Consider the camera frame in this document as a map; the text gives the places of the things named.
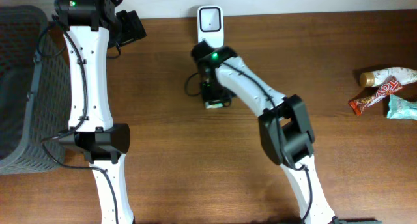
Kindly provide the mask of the white tube with gold cap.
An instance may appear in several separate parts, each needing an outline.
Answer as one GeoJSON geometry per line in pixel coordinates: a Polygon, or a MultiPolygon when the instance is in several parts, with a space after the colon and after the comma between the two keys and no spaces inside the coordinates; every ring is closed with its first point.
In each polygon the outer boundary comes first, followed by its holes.
{"type": "Polygon", "coordinates": [[[402,85],[416,83],[416,70],[404,67],[390,67],[364,72],[360,74],[359,83],[362,87],[379,87],[391,76],[395,77],[402,85]]]}

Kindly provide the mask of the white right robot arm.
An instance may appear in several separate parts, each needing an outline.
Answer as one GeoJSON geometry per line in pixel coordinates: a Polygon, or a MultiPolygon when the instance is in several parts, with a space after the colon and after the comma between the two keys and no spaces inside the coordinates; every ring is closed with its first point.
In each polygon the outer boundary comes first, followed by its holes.
{"type": "Polygon", "coordinates": [[[262,149],[285,173],[297,199],[300,222],[338,223],[315,168],[315,135],[303,100],[267,85],[229,46],[213,48],[202,41],[191,56],[207,109],[226,107],[237,97],[257,117],[262,149]]]}

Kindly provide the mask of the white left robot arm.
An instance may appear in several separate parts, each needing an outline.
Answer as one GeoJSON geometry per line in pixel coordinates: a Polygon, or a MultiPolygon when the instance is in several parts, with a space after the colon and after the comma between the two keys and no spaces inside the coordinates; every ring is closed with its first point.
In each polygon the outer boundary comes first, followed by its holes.
{"type": "Polygon", "coordinates": [[[102,223],[135,223],[124,175],[130,128],[115,123],[108,100],[108,49],[146,37],[135,11],[115,8],[123,0],[55,0],[55,23],[62,30],[70,61],[71,111],[67,131],[56,137],[80,152],[93,172],[102,223]]]}

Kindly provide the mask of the red snack packet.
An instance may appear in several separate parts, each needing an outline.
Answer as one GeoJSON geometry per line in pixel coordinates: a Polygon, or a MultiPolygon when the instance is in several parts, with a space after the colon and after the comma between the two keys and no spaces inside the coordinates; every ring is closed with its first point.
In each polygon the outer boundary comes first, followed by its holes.
{"type": "Polygon", "coordinates": [[[371,96],[351,100],[348,105],[357,114],[361,115],[366,109],[380,102],[385,97],[401,90],[403,85],[394,76],[388,76],[377,91],[371,96]]]}

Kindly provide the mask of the teal snack packet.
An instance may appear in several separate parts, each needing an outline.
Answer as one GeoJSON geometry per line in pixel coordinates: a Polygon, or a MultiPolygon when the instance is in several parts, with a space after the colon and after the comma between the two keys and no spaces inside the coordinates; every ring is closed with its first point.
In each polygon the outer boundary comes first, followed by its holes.
{"type": "Polygon", "coordinates": [[[388,103],[388,119],[412,119],[416,120],[416,102],[409,102],[396,95],[390,96],[388,103]]]}

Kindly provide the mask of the small teal tissue pack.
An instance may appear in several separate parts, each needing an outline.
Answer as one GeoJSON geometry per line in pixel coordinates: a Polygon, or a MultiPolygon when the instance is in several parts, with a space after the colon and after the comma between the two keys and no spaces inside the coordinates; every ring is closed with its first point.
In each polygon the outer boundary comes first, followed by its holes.
{"type": "Polygon", "coordinates": [[[205,101],[204,105],[206,109],[219,109],[224,107],[224,104],[221,100],[205,101]]]}

